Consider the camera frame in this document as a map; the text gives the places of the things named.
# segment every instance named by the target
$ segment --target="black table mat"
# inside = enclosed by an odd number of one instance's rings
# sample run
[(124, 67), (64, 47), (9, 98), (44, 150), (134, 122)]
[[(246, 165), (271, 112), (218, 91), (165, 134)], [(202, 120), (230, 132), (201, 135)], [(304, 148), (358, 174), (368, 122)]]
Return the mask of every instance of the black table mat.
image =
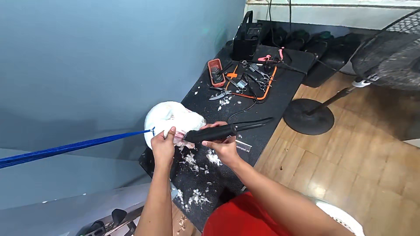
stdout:
[[(216, 55), (215, 58), (221, 60), (222, 66), (227, 65), (231, 61), (229, 56), (231, 51), (232, 47), (226, 46)], [(295, 50), (285, 51), (290, 56), (290, 58), (285, 56), (285, 61), (289, 65), (302, 71), (309, 70), (310, 65), (314, 60), (313, 54)], [(278, 55), (278, 49), (275, 47), (259, 45), (254, 60), (264, 57), (267, 54)], [(232, 72), (236, 64), (238, 64), (237, 61), (234, 61), (233, 63), (234, 66), (229, 68), (227, 70), (228, 72)], [(238, 77), (237, 79), (234, 79), (234, 81), (239, 81), (239, 78), (245, 69), (247, 68), (243, 68), (242, 64), (239, 64), (236, 71)], [(262, 151), (270, 140), (271, 135), (280, 122), (284, 110), (299, 88), (303, 77), (304, 74), (302, 73), (278, 68), (275, 75), (276, 81), (273, 81), (271, 84), (272, 87), (270, 88), (266, 102), (263, 104), (255, 104), (251, 109), (234, 116), (229, 121), (230, 123), (237, 121), (252, 121), (271, 116), (275, 118), (274, 122), (271, 122), (266, 126), (238, 133), (241, 135), (241, 137), (237, 136), (239, 141), (252, 146), (249, 153), (238, 149), (241, 158), (250, 165), (254, 166), (256, 164)], [(255, 83), (251, 85), (255, 88), (254, 90), (259, 90)], [(210, 101), (208, 99), (212, 95), (217, 94), (216, 91), (209, 90), (210, 86), (211, 83), (208, 70), (205, 69), (181, 102), (186, 108), (202, 115), (208, 123), (226, 121), (233, 113), (241, 111), (253, 104), (252, 99), (233, 95), (227, 96), (233, 97), (226, 105), (220, 105), (219, 100)], [(235, 91), (234, 87), (231, 85), (229, 86), (229, 89)], [(184, 148), (182, 151), (184, 155), (190, 152), (195, 154), (194, 159), (196, 160), (196, 165), (208, 170), (209, 173), (205, 174), (205, 170), (202, 169), (199, 169), (198, 172), (193, 171), (190, 168), (191, 165), (185, 163), (180, 150), (176, 147), (170, 174), (172, 183), (183, 192), (183, 200), (181, 201), (180, 198), (176, 197), (173, 202), (200, 231), (203, 230), (204, 224), (213, 210), (240, 194), (241, 189), (244, 186), (229, 167), (226, 165), (217, 166), (210, 163), (206, 157), (207, 151), (208, 148), (201, 144), (196, 144), (196, 149)], [(139, 163), (150, 176), (153, 175), (155, 165), (151, 149), (146, 149), (139, 158)], [(188, 205), (189, 198), (193, 195), (194, 189), (198, 189), (210, 202), (195, 204), (195, 201), (193, 201), (188, 208), (185, 208), (185, 205)]]

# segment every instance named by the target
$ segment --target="red shirt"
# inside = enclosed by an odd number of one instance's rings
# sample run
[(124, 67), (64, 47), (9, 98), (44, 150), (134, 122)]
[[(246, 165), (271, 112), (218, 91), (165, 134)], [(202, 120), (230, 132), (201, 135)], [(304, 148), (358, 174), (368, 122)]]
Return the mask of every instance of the red shirt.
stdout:
[(241, 194), (217, 208), (207, 219), (202, 236), (290, 236), (274, 222), (250, 192)]

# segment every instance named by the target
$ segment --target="fan pole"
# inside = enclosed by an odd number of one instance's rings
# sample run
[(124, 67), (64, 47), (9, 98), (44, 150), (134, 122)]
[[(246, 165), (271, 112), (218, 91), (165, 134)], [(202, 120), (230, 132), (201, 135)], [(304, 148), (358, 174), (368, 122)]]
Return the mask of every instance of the fan pole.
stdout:
[(336, 95), (334, 95), (330, 99), (326, 100), (325, 102), (321, 103), (319, 106), (317, 106), (313, 110), (306, 112), (306, 114), (307, 115), (313, 115), (315, 112), (317, 112), (317, 111), (319, 111), (319, 110), (327, 107), (328, 105), (330, 105), (331, 103), (337, 101), (338, 99), (349, 95), (355, 88), (356, 87), (351, 86), (351, 87), (348, 87), (348, 88), (345, 88), (345, 89), (339, 91)]

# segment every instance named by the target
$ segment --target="fan base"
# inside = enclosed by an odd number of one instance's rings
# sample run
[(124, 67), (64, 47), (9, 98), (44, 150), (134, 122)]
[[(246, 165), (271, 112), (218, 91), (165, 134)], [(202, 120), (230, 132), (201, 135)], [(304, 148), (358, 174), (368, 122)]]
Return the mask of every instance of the fan base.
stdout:
[(293, 100), (284, 111), (283, 119), (291, 129), (301, 134), (323, 134), (334, 125), (334, 114), (331, 110), (325, 107), (313, 115), (306, 114), (319, 105), (321, 105), (320, 102), (312, 99)]

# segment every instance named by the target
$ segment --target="human arm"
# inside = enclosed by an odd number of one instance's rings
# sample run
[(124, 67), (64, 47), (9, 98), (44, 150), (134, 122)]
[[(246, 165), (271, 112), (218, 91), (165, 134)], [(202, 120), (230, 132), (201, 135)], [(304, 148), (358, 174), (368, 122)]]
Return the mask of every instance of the human arm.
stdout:
[(175, 152), (173, 146), (174, 136), (175, 127), (172, 127), (166, 139), (162, 131), (151, 140), (153, 156), (155, 157), (155, 171), (146, 204), (144, 205), (134, 236), (172, 235), (172, 204), (169, 172)]
[[(216, 122), (203, 128), (224, 124)], [(243, 161), (236, 151), (235, 139), (230, 137), (215, 142), (204, 141), (203, 145), (216, 151), (219, 159), (232, 169), (276, 223), (295, 236), (353, 235), (300, 193), (265, 177)]]

